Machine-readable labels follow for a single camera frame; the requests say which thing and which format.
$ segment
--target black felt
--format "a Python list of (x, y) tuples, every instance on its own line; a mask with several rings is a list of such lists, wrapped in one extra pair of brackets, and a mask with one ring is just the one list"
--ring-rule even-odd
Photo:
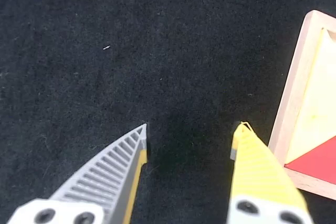
[(312, 9), (336, 16), (335, 0), (0, 0), (0, 222), (146, 122), (132, 223), (223, 223), (232, 123), (268, 141)]

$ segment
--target red puzzle piece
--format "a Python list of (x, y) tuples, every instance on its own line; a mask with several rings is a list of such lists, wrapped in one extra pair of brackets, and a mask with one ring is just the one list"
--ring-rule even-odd
[(336, 136), (285, 167), (336, 184)]

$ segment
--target wooden tray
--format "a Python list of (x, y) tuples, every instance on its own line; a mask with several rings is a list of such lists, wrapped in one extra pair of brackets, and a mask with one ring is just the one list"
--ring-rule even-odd
[(302, 24), (269, 148), (295, 185), (336, 199), (336, 19)]

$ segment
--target screw hole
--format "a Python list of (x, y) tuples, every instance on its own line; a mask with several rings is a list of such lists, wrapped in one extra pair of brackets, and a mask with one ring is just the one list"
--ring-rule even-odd
[(237, 208), (243, 212), (247, 212), (249, 214), (258, 214), (258, 208), (251, 202), (249, 201), (240, 201), (237, 205)]
[(75, 218), (74, 224), (92, 224), (94, 215), (90, 212), (83, 212)]
[(45, 224), (45, 223), (50, 222), (53, 219), (54, 215), (55, 215), (55, 210), (48, 208), (48, 209), (40, 211), (36, 215), (34, 221), (37, 224)]
[(282, 212), (280, 214), (280, 219), (286, 223), (303, 224), (302, 220), (297, 215), (291, 212)]

